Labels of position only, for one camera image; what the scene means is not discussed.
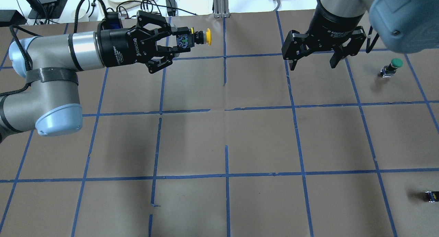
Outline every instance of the gray robot arm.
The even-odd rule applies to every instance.
[[[372,27],[391,51],[414,53],[439,45],[439,0],[317,0],[308,31],[292,30],[282,55],[294,70],[297,61],[316,51],[334,51],[335,68],[355,56],[367,38],[357,26],[367,10]]]
[[[131,28],[120,25],[111,29],[114,23],[104,20],[96,32],[20,40],[25,56],[13,43],[9,48],[13,67],[32,90],[0,95],[0,142],[11,134],[33,129],[47,137],[80,130],[83,117],[77,71],[141,62],[149,73],[155,73],[195,44],[210,43],[209,30],[177,28],[162,16],[142,11],[137,17],[137,25]],[[160,28],[145,29],[149,23]],[[171,35],[176,36],[177,46],[157,45],[158,40]]]

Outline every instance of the green cap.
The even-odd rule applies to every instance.
[[[401,59],[398,59],[398,58],[392,59],[391,63],[392,63],[392,66],[395,68],[400,68],[403,66],[403,61]]]

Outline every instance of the metal bracket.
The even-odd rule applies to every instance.
[[[213,0],[213,16],[215,18],[230,17],[229,0]]]

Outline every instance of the yellow disc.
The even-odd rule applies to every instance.
[[[206,31],[206,43],[209,44],[209,46],[212,44],[212,33],[210,32],[210,28],[207,28]]]

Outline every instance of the small object on table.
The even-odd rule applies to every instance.
[[[403,61],[401,59],[392,59],[388,66],[384,66],[384,68],[381,69],[380,74],[383,78],[391,78],[396,73],[396,70],[402,66]]]
[[[427,198],[427,201],[430,203],[436,203],[439,202],[439,191],[436,192],[425,192],[425,197]]]

